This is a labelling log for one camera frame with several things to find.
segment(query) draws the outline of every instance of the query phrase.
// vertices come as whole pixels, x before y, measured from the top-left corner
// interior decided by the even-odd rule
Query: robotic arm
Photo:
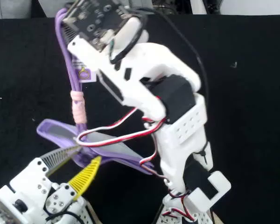
[[[162,124],[154,137],[169,189],[163,215],[184,216],[186,222],[202,224],[202,219],[191,215],[205,216],[231,184],[221,172],[209,173],[213,161],[204,131],[205,101],[197,93],[199,76],[165,46],[147,42],[145,17],[139,9],[126,9],[117,0],[77,0],[63,20],[75,34],[68,50],[96,72],[122,105],[143,112],[145,128]],[[81,180],[75,181],[79,175],[60,185],[48,179],[79,149],[62,148],[35,158],[2,187],[0,223],[99,224],[81,197],[96,169],[91,168],[94,174],[88,167],[82,171],[89,177],[83,186]],[[99,161],[93,162],[98,167]]]
[[[168,210],[206,212],[231,184],[221,172],[208,172],[213,161],[204,131],[205,101],[197,93],[199,76],[165,46],[148,43],[145,30],[125,57],[114,62],[112,56],[121,54],[141,27],[134,13],[114,0],[77,1],[64,19],[79,34],[68,50],[97,73],[122,105],[138,108],[150,121],[166,118],[154,133],[164,182],[172,192],[188,193],[182,202],[171,194],[163,203]],[[119,22],[114,26],[111,21]]]

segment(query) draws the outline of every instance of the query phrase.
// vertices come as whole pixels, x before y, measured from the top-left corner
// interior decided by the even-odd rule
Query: pink cable tie
[[[84,94],[81,91],[70,91],[72,99],[72,112],[76,124],[87,122]]]

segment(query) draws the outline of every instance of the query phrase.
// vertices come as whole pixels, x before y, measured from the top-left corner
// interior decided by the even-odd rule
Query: black circuit board
[[[105,46],[99,39],[109,29],[117,34],[129,17],[130,14],[117,0],[77,0],[63,22],[101,51]]]

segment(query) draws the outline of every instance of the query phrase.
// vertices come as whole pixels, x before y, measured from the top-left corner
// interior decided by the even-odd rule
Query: sticker
[[[72,64],[80,83],[92,83],[97,81],[95,72],[90,71],[79,59],[73,58]]]

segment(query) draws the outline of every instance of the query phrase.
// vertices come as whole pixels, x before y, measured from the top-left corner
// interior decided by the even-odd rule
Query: black cloth
[[[214,170],[232,189],[214,207],[227,224],[280,223],[280,16],[172,16],[200,52],[210,84],[207,136]],[[200,72],[195,56],[156,16],[150,41],[168,46]],[[36,134],[45,118],[73,124],[70,85],[52,19],[0,20],[0,187],[33,158],[56,148]],[[88,127],[110,124],[122,107],[100,83],[84,85]],[[140,113],[114,135],[143,128]],[[127,142],[149,155],[149,137]],[[73,162],[52,179],[68,181]],[[115,162],[103,165],[85,197],[104,224],[148,224],[166,188]]]

